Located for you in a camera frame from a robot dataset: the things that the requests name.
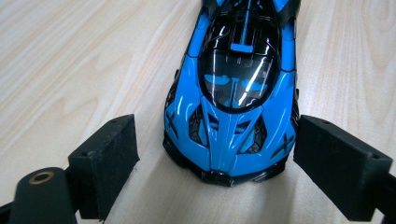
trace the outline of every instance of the blue toy car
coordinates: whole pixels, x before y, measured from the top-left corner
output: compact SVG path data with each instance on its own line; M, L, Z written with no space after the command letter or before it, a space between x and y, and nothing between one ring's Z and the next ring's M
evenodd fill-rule
M295 21L300 0L203 0L167 95L163 146L223 186L285 169L299 118Z

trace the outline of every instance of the toy car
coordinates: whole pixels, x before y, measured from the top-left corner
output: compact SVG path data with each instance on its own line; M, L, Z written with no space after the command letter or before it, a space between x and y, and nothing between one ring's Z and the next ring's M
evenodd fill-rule
M299 118L295 20L300 1L204 0L167 95L163 146L223 186L285 169Z

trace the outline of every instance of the wood grain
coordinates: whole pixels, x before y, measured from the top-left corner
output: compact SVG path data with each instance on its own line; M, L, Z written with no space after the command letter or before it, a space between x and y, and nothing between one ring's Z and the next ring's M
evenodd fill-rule
M291 158L282 175L229 189L164 153L164 98L199 9L197 0L0 1L0 204L22 177L67 167L101 125L134 113L141 161L106 223L348 223ZM302 114L396 159L396 2L305 0L297 38Z

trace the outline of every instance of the wooden table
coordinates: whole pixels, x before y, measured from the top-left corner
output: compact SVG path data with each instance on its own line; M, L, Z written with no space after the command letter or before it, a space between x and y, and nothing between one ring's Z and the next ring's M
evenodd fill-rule
M165 154L164 99L200 2L0 2L0 204L133 113L141 161L106 223L348 223L292 158L270 181L224 188ZM396 2L303 0L297 38L301 113L396 159Z

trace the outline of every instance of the screw hole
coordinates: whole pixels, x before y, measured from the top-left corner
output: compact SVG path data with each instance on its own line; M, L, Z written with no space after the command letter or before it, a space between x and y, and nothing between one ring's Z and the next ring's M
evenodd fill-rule
M33 184L33 185L42 184L42 183L45 183L45 182L49 181L50 179L52 179L52 177L53 177L53 172L51 172L51 171L42 172L42 173L32 176L29 179L29 183Z
M85 152L81 153L81 156L88 157L88 156L91 156L92 153L93 153L93 151L85 151Z
M371 157L372 157L373 159L375 159L375 160L378 160L378 159L379 159L379 156L377 156L377 155L375 155L375 154L372 154Z

